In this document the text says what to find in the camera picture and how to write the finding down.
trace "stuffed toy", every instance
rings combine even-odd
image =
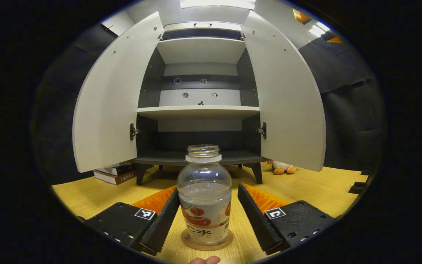
[[[287,172],[288,174],[296,172],[296,168],[293,165],[285,164],[275,160],[270,160],[266,163],[271,164],[271,167],[273,168],[273,173],[276,175],[281,175],[284,172]]]

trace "wooden floor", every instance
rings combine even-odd
[[[288,202],[305,200],[332,217],[344,213],[356,199],[357,194],[348,190],[354,182],[365,182],[367,176],[351,170],[324,167],[321,172],[298,168],[295,174],[273,175],[271,165],[262,162],[263,184],[256,184],[250,168],[239,169],[237,165],[226,166],[232,180],[232,199],[237,199],[239,182],[256,186]],[[118,186],[90,177],[65,184],[52,186],[60,199],[75,215],[89,219],[115,202],[132,204],[162,189],[175,185],[182,167],[164,166],[148,169],[144,184],[136,185],[131,179]],[[172,263],[186,264],[195,257],[206,259],[210,256],[221,258],[220,264],[241,264],[263,259],[266,254],[261,250],[247,216],[239,202],[231,203],[229,229],[234,233],[233,242],[226,248],[216,251],[197,251],[185,246],[180,239],[185,229],[181,211],[178,210],[167,236],[162,252],[157,258]]]

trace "clear plastic bottle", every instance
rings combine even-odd
[[[232,180],[221,159],[217,145],[189,146],[189,165],[177,178],[189,237],[204,246],[220,244],[229,231]]]

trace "white cabinet door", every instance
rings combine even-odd
[[[159,12],[141,20],[107,47],[89,71],[77,97],[73,149],[79,172],[134,159],[136,108],[142,79],[159,35]]]
[[[325,114],[307,63],[281,31],[253,11],[242,33],[255,74],[260,122],[267,127],[261,155],[321,171]]]

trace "cabinet hinge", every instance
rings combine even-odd
[[[139,134],[139,130],[134,128],[134,124],[130,123],[129,124],[129,140],[133,140],[134,139],[134,135]]]
[[[266,139],[266,122],[263,122],[262,127],[257,129],[257,132],[263,134],[263,138]]]

